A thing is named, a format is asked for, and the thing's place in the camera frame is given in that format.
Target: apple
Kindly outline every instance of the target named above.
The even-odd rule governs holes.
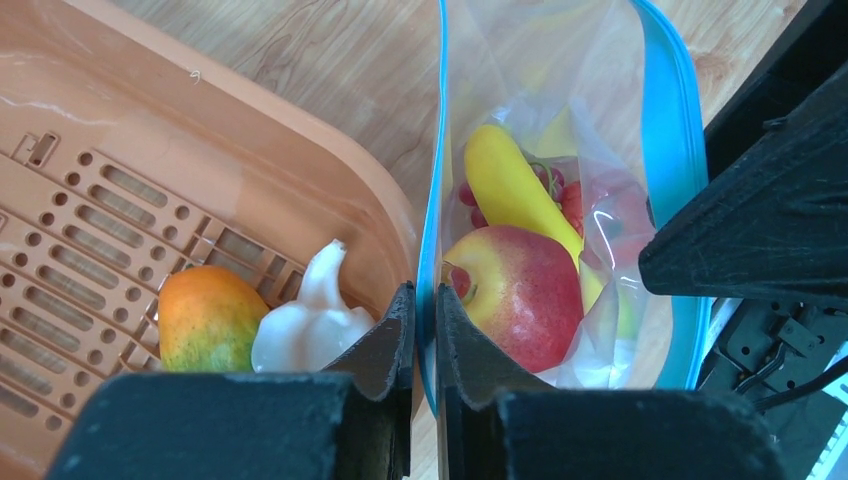
[[[538,373],[562,363],[583,319],[580,280],[557,241],[497,225],[462,237],[444,257],[471,322],[516,363]]]
[[[584,251],[586,264],[599,270],[602,265],[621,269],[636,265],[639,253],[654,237],[655,228],[648,211],[648,196],[629,174],[611,171],[593,179],[588,192],[594,215],[592,229],[605,238],[604,251]]]

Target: yellow banana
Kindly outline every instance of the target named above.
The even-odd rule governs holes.
[[[471,135],[465,145],[465,177],[489,225],[524,228],[565,247],[581,272],[583,309],[588,312],[601,295],[603,283],[590,269],[580,268],[583,239],[503,128],[482,125]]]

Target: garlic bulb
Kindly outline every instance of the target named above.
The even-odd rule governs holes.
[[[349,309],[342,301],[339,269],[345,254],[339,240],[321,249],[306,267],[297,298],[262,319],[251,352],[255,372],[318,371],[374,326],[365,309]]]

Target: orange plastic basket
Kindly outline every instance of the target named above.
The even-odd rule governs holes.
[[[106,1],[0,4],[0,478],[41,476],[106,378],[159,368],[157,289],[188,263],[273,306],[339,238],[377,318],[412,278],[409,203],[349,138]]]

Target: wooden table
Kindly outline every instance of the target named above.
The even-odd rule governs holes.
[[[436,0],[114,1],[357,140],[423,216],[439,95]],[[655,3],[695,60],[706,125],[805,0]],[[412,478],[437,478],[426,406],[413,443]]]

